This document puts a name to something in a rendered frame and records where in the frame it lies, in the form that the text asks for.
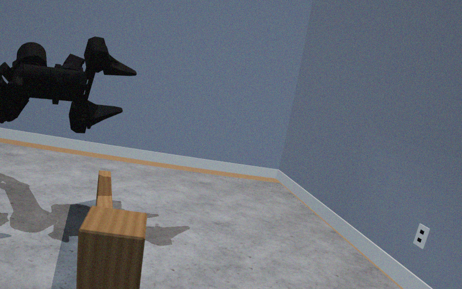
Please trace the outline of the brown wooden post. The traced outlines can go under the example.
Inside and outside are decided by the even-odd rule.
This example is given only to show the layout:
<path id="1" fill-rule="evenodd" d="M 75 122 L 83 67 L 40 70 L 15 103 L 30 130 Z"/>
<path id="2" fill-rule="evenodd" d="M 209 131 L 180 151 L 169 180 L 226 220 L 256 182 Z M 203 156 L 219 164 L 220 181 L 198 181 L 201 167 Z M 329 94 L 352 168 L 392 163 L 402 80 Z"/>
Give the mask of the brown wooden post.
<path id="1" fill-rule="evenodd" d="M 147 216 L 90 207 L 78 230 L 76 289 L 140 289 Z"/>

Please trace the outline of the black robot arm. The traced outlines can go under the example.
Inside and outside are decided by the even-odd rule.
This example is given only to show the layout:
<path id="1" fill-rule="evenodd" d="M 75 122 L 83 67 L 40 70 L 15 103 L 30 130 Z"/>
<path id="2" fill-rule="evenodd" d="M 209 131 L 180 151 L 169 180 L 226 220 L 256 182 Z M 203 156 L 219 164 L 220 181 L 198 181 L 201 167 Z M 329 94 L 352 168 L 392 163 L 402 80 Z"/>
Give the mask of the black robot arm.
<path id="1" fill-rule="evenodd" d="M 81 71 L 83 58 L 71 54 L 62 69 Z M 50 67 L 44 47 L 27 42 L 18 49 L 16 60 L 10 68 L 6 62 L 0 65 L 0 123 L 15 120 L 29 98 L 47 99 L 50 87 Z M 3 77 L 8 81 L 6 83 Z"/>

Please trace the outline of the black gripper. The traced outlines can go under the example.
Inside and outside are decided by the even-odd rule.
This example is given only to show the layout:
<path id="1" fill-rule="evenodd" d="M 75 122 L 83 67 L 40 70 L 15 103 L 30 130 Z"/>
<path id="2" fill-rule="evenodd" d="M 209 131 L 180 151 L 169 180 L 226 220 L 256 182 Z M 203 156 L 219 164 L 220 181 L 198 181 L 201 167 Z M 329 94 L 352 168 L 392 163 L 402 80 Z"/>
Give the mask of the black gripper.
<path id="1" fill-rule="evenodd" d="M 88 39 L 84 52 L 86 69 L 81 71 L 64 69 L 61 64 L 50 67 L 48 100 L 58 105 L 59 101 L 71 102 L 69 110 L 70 129 L 85 133 L 86 128 L 123 112 L 121 107 L 94 104 L 88 100 L 95 73 L 104 75 L 136 76 L 136 71 L 113 58 L 104 38 Z M 88 81 L 87 81 L 88 80 Z M 85 92 L 85 94 L 84 94 Z"/>

